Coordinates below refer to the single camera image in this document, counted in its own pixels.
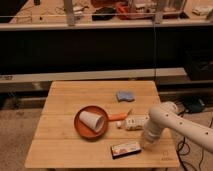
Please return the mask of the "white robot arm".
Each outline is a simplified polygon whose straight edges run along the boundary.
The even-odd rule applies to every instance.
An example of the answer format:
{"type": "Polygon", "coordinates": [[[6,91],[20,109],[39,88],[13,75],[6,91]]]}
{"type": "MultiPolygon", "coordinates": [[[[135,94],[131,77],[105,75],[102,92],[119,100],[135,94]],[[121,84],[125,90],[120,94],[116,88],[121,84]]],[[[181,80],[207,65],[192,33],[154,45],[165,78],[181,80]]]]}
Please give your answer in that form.
{"type": "Polygon", "coordinates": [[[213,154],[213,129],[186,120],[177,112],[177,105],[171,101],[151,106],[143,126],[143,140],[153,144],[160,139],[163,130],[169,128],[213,154]]]}

